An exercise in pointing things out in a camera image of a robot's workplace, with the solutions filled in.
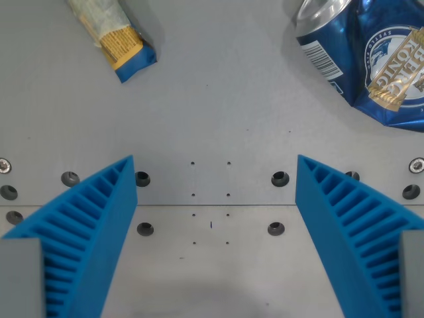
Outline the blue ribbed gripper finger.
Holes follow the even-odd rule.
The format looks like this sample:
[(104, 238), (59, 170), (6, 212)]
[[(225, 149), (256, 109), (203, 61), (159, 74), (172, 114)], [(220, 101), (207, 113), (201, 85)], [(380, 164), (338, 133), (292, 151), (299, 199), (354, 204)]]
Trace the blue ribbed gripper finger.
[(399, 240), (423, 218), (354, 178), (297, 157), (295, 203), (345, 317), (401, 317)]
[(38, 239), (47, 317), (100, 317), (138, 203), (133, 156), (65, 191), (5, 234)]

